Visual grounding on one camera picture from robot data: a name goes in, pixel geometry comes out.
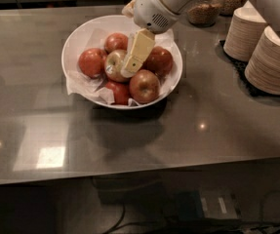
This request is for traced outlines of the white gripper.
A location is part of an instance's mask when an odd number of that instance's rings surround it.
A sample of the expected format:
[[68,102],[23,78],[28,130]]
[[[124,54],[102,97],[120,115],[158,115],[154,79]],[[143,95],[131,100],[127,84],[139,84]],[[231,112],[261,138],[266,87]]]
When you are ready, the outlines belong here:
[[123,77],[131,78],[150,55],[155,45],[154,34],[166,32],[179,16],[168,10],[161,0],[131,0],[122,9],[122,14],[127,18],[134,17],[134,23],[142,28],[130,34],[121,69]]

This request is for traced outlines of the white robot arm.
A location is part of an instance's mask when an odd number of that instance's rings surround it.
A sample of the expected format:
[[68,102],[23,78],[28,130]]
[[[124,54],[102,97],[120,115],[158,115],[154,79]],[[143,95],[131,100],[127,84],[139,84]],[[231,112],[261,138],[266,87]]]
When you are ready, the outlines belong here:
[[[140,28],[129,39],[127,55],[121,74],[134,76],[148,58],[155,36],[170,29],[180,18],[182,12],[196,0],[132,0],[122,14],[131,18]],[[280,37],[280,0],[249,0],[265,21]]]

